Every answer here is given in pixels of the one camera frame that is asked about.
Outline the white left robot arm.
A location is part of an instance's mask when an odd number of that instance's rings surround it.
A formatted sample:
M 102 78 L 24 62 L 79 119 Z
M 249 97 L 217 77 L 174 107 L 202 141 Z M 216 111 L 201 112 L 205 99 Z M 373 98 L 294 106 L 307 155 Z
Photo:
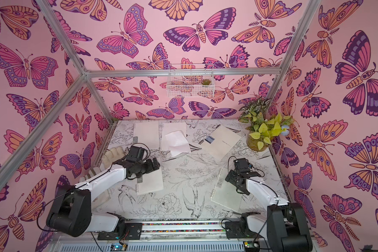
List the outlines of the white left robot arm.
M 76 185 L 59 187 L 46 219 L 46 226 L 78 237 L 98 232 L 105 237 L 126 235 L 126 219 L 113 213 L 93 213 L 92 202 L 115 184 L 127 179 L 139 179 L 160 171 L 157 158 L 150 157 L 146 145 L 131 146 L 128 153 L 122 147 L 112 148 L 102 156 L 104 171 Z

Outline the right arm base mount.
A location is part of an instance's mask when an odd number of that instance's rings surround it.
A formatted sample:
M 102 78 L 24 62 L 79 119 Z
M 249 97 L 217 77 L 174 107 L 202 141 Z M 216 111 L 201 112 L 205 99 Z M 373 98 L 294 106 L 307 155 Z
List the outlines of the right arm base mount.
M 247 212 L 240 215 L 239 220 L 223 219 L 222 228 L 226 237 L 231 238 L 264 238 L 267 232 L 268 217 L 259 212 Z

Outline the CAMP B5 spiral notebook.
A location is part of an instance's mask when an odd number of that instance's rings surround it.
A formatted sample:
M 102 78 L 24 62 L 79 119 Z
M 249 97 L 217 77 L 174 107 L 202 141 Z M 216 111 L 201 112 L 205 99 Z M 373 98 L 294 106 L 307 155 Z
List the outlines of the CAMP B5 spiral notebook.
M 225 126 L 219 126 L 208 135 L 200 144 L 203 151 L 210 154 L 216 161 L 223 159 L 225 155 L 237 144 L 241 136 Z

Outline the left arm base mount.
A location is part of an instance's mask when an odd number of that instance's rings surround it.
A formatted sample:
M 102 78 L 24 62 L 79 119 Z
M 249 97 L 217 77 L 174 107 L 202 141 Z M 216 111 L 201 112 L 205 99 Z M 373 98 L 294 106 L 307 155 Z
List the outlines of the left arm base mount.
M 99 232 L 98 240 L 139 240 L 143 223 L 118 224 L 113 232 Z

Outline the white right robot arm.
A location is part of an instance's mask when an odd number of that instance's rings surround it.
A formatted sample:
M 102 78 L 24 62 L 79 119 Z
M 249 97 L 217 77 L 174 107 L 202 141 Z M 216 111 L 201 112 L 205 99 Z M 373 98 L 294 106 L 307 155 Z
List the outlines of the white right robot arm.
M 226 182 L 241 195 L 253 195 L 266 209 L 266 217 L 247 212 L 238 221 L 222 223 L 226 237 L 251 239 L 257 252 L 310 252 L 313 242 L 304 210 L 268 186 L 246 158 L 233 160 Z

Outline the white spiral notebook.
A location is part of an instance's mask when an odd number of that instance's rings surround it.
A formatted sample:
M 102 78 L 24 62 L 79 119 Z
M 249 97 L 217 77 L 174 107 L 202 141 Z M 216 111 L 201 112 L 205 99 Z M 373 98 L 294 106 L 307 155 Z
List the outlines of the white spiral notebook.
M 145 144 L 150 150 L 159 149 L 159 123 L 157 121 L 135 123 L 133 137 L 136 137 L 138 143 Z

